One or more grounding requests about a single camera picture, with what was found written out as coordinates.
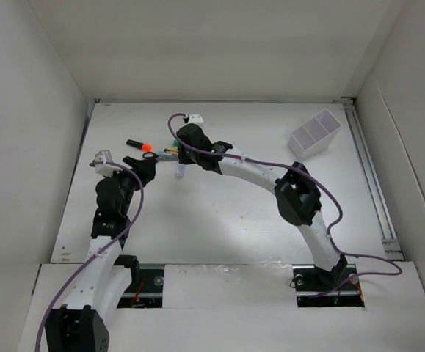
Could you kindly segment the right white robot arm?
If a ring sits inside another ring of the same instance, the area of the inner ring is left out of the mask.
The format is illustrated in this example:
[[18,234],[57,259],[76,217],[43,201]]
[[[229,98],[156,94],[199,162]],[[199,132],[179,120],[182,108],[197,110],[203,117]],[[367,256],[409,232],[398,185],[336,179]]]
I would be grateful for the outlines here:
[[331,244],[322,215],[321,193],[309,180],[303,164],[295,162],[292,170],[280,170],[248,161],[232,144],[211,142],[194,123],[176,132],[181,164],[197,164],[206,171],[236,177],[259,186],[275,196],[280,216],[302,234],[316,267],[314,275],[320,290],[330,290],[343,280],[347,261]]

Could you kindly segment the orange highlighter marker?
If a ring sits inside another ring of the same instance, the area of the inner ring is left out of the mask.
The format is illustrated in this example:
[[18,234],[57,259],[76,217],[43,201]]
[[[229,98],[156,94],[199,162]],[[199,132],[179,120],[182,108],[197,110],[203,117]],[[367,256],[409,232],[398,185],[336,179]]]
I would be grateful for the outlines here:
[[138,141],[134,141],[132,139],[128,139],[126,141],[126,144],[130,147],[136,148],[138,150],[141,150],[145,153],[148,153],[152,150],[152,146],[146,143],[142,143],[142,142],[138,142]]

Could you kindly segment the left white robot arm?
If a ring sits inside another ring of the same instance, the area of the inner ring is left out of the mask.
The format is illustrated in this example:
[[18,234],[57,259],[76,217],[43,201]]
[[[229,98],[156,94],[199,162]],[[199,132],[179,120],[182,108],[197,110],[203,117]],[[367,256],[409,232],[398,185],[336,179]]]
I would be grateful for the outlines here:
[[109,349],[107,321],[124,292],[136,289],[141,280],[137,257],[122,253],[136,221],[128,210],[134,193],[145,194],[156,164],[155,157],[128,156],[116,164],[108,150],[95,155],[90,165],[102,178],[95,187],[97,208],[87,257],[49,304],[36,348],[45,340],[49,351]]

